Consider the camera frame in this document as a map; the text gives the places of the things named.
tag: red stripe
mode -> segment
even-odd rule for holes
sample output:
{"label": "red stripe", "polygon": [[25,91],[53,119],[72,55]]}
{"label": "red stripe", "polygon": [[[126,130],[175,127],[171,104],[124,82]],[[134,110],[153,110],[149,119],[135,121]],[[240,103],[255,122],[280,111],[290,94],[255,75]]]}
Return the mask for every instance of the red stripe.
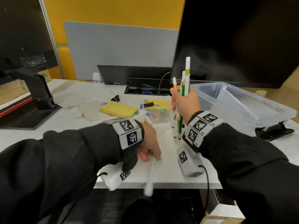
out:
{"label": "red stripe", "polygon": [[27,100],[24,100],[24,101],[22,101],[21,103],[15,105],[15,106],[13,106],[13,107],[11,107],[10,109],[7,109],[6,111],[0,113],[0,117],[6,115],[7,113],[9,113],[9,112],[15,110],[15,109],[18,108],[18,107],[20,107],[20,106],[26,104],[27,102],[31,101],[32,99],[33,99],[33,98],[30,97],[30,98],[28,98]]}

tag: sticky note pad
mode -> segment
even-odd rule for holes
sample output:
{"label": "sticky note pad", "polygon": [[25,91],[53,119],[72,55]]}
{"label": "sticky note pad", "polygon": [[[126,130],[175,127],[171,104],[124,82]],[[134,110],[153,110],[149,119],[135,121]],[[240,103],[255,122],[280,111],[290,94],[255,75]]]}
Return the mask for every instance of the sticky note pad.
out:
{"label": "sticky note pad", "polygon": [[119,102],[110,101],[108,104],[101,106],[102,113],[110,114],[116,117],[133,117],[138,108],[125,105]]}
{"label": "sticky note pad", "polygon": [[153,109],[166,109],[167,112],[170,112],[170,101],[162,101],[162,100],[154,100],[154,99],[148,99],[147,100],[149,103],[154,102],[153,107],[148,107],[148,110],[153,110]]}

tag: black sleeve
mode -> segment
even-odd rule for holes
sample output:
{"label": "black sleeve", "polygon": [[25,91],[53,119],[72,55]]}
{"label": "black sleeve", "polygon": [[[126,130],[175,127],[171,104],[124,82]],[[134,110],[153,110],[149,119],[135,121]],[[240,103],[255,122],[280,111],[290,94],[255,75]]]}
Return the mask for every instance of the black sleeve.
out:
{"label": "black sleeve", "polygon": [[48,131],[40,140],[6,148],[0,153],[0,223],[35,223],[58,206],[87,196],[105,165],[123,161],[125,168],[134,167],[137,148],[121,150],[106,123]]}
{"label": "black sleeve", "polygon": [[200,146],[246,223],[299,223],[299,166],[273,144],[223,123]]}

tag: person's leg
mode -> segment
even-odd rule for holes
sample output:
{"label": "person's leg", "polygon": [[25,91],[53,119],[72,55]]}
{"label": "person's leg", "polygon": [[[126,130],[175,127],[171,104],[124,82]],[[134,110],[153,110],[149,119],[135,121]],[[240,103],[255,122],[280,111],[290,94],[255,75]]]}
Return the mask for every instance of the person's leg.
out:
{"label": "person's leg", "polygon": [[194,224],[191,213],[182,202],[170,200],[163,205],[157,214],[157,224]]}
{"label": "person's leg", "polygon": [[156,217],[154,205],[148,200],[139,199],[125,210],[121,224],[156,224]]}

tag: blue cable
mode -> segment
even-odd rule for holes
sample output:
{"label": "blue cable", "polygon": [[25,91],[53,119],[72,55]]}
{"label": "blue cable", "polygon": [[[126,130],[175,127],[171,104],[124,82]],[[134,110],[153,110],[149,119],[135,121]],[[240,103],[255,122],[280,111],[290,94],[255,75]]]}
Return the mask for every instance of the blue cable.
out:
{"label": "blue cable", "polygon": [[144,90],[144,91],[142,91],[142,93],[149,93],[149,94],[152,94],[152,92],[149,91],[149,90]]}

